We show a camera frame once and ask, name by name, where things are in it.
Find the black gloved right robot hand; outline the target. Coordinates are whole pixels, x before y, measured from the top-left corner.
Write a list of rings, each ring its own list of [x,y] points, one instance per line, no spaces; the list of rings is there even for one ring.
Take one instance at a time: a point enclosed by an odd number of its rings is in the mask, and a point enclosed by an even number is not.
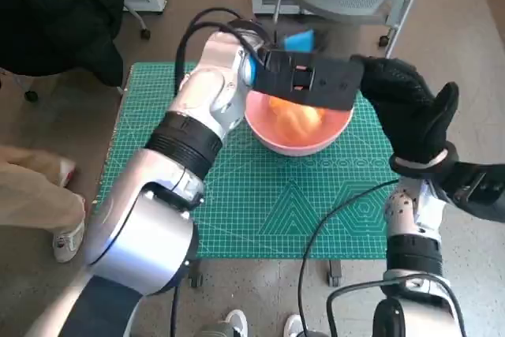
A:
[[[447,148],[447,129],[459,88],[446,83],[433,95],[416,67],[397,58],[354,55],[364,66],[361,94],[372,104],[396,157],[428,164]]]

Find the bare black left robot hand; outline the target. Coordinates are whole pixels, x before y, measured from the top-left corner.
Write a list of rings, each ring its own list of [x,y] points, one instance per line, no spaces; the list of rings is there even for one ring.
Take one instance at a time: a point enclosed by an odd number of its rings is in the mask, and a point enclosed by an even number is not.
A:
[[[288,33],[282,29],[274,30],[275,45],[284,51],[316,53],[327,47],[328,32],[318,29]]]

